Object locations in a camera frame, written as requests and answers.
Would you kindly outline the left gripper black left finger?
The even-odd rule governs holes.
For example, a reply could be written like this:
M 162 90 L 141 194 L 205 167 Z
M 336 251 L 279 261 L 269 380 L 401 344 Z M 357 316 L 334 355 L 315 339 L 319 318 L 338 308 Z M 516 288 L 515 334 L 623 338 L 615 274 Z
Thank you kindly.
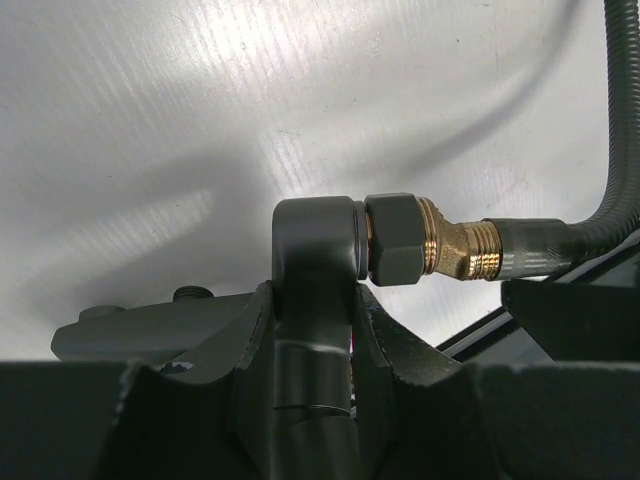
M 167 375 L 139 361 L 5 362 L 5 479 L 267 479 L 274 317 L 262 283 Z

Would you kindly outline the dark grey faucet valve fitting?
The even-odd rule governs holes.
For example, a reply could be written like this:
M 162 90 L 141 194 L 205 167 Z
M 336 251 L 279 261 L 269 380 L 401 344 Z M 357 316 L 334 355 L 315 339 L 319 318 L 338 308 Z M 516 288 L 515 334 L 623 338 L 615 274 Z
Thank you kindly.
M 353 370 L 356 290 L 416 283 L 438 272 L 492 280 L 502 241 L 494 223 L 451 223 L 410 194 L 295 199 L 272 221 L 274 317 L 271 475 L 267 479 L 367 479 L 356 423 Z M 201 287 L 178 289 L 171 303 L 127 310 L 96 306 L 52 343 L 63 360 L 141 359 L 167 375 L 187 354 L 222 332 L 247 305 L 235 298 L 227 323 L 202 341 L 150 336 L 159 319 L 196 313 L 215 320 L 218 300 Z

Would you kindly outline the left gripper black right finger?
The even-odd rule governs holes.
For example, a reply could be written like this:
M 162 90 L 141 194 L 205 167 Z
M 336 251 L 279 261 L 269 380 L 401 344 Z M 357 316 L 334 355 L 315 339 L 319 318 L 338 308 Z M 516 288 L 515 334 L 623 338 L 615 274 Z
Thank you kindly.
M 460 363 L 360 286 L 356 423 L 367 479 L 635 479 L 639 368 Z

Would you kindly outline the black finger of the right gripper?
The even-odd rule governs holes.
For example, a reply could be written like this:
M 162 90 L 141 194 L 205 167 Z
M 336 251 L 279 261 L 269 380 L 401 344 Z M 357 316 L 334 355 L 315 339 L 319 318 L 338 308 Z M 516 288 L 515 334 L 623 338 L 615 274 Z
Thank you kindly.
M 554 360 L 639 361 L 639 264 L 606 275 L 611 285 L 513 280 L 503 306 Z

